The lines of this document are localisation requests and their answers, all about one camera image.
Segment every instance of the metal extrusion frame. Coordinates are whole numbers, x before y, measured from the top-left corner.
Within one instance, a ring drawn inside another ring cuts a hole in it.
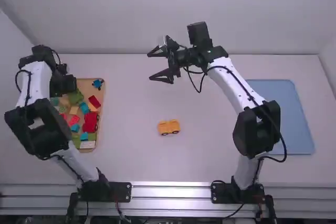
[[[240,205],[212,204],[210,183],[132,182],[130,203],[120,208],[129,216],[217,217],[233,213]],[[289,185],[263,183],[275,200],[279,218],[336,219],[336,185]],[[75,185],[0,184],[0,215],[65,215]],[[257,207],[245,205],[235,217],[253,218]],[[78,215],[86,214],[80,202]],[[117,216],[115,204],[90,202],[89,215]]]

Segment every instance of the blue mat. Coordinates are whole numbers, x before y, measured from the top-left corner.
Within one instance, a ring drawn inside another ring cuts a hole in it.
[[[313,154],[315,146],[306,117],[290,80],[247,80],[248,84],[267,101],[276,100],[281,109],[281,133],[286,142],[288,154]],[[281,141],[271,154],[283,154]]]

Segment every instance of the yellow toy car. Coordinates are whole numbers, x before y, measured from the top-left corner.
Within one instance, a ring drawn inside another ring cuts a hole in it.
[[[157,129],[162,136],[166,136],[171,133],[177,134],[181,130],[180,123],[176,119],[161,121],[157,126]]]

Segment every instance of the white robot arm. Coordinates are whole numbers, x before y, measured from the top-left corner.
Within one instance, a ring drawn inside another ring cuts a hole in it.
[[[16,108],[5,113],[5,121],[29,154],[56,162],[76,181],[78,192],[71,194],[67,223],[71,223],[79,200],[129,202],[131,184],[109,182],[82,158],[72,142],[68,123],[49,101],[50,97],[76,91],[76,78],[67,74],[66,64],[55,63],[49,47],[39,45],[32,51],[32,55],[20,59],[15,77],[20,97]],[[20,73],[22,90],[17,84]]]
[[[231,183],[221,180],[212,183],[212,202],[260,204],[262,199],[261,203],[266,202],[268,206],[270,218],[275,220],[272,197],[264,194],[258,175],[265,158],[281,163],[287,158],[286,145],[280,133],[280,107],[276,101],[267,102],[257,94],[235,69],[228,53],[221,46],[213,46],[205,22],[194,23],[187,28],[192,48],[181,46],[169,36],[164,36],[162,43],[148,53],[148,57],[167,58],[169,66],[149,79],[173,84],[174,76],[181,77],[180,68],[184,68],[198,93],[206,75],[217,83],[238,114],[233,140],[241,155]],[[192,65],[201,68],[202,72],[189,71]],[[203,73],[199,90],[190,73]],[[282,160],[268,156],[279,139],[284,145]]]

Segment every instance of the red toy block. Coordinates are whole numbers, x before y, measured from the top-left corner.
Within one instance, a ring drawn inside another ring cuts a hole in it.
[[[96,109],[101,106],[100,102],[97,100],[97,98],[94,95],[92,95],[92,96],[89,97],[89,101],[91,102],[91,104],[93,106],[96,107]]]
[[[73,126],[74,124],[78,123],[79,120],[80,120],[80,117],[77,115],[74,115],[69,122],[69,126],[70,127]]]
[[[82,126],[82,130],[88,133],[94,133],[98,129],[97,121],[99,120],[99,115],[97,112],[89,112],[84,115],[85,123]]]

